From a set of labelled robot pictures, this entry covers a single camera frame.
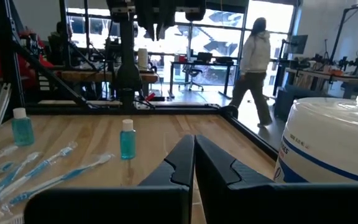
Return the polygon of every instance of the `white bottle cap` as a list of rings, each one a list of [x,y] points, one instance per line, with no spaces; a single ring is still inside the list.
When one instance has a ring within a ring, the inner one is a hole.
[[[134,121],[131,119],[122,120],[122,130],[123,131],[133,131],[134,130]]]
[[[15,119],[23,119],[26,118],[27,115],[25,113],[25,108],[15,108],[13,109],[13,117]]]

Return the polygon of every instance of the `gray pants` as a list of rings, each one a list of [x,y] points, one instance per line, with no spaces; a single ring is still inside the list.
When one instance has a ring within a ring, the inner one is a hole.
[[[230,105],[234,105],[237,108],[240,107],[241,101],[245,93],[250,90],[252,97],[254,98],[256,109],[258,111],[258,117],[261,124],[270,124],[272,118],[270,117],[269,106],[263,95],[263,87],[266,73],[246,73],[243,80],[237,80],[233,89],[233,99]]]

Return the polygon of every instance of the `shoe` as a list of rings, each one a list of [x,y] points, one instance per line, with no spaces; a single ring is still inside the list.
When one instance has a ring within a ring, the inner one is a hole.
[[[259,123],[259,124],[258,124],[258,128],[266,128],[266,126],[269,126],[269,125],[271,125],[272,123],[273,123],[272,121],[270,121],[269,123],[265,123],[265,124]]]

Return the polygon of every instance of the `floor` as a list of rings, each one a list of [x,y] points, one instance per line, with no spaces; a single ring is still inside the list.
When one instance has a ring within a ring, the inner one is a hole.
[[[216,103],[221,106],[228,105],[230,100],[223,97],[218,91],[223,91],[223,86],[204,86],[204,91],[200,91],[197,88],[193,88],[192,91],[188,91],[185,87],[178,88],[177,85],[173,87],[173,93],[175,99],[172,101],[176,102],[205,102],[205,103]],[[163,96],[168,96],[169,85],[154,84],[152,85],[153,90],[162,90]],[[227,89],[228,95],[231,96],[232,86]],[[269,86],[264,89],[265,92],[271,92]],[[272,108],[274,104],[273,100],[269,100],[268,104]],[[285,123],[279,119],[275,119],[272,113],[273,123],[267,126],[265,129],[257,127],[259,122],[256,107],[253,104],[252,95],[248,92],[239,108],[239,121],[247,126],[251,131],[258,134],[268,144],[273,146],[275,149],[280,148],[280,141],[282,133],[285,127]]]

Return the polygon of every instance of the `white hoodie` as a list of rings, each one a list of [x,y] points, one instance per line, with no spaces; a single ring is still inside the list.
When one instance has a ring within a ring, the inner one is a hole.
[[[255,37],[248,37],[242,49],[240,64],[241,75],[246,72],[266,72],[270,61],[270,34],[261,32]]]

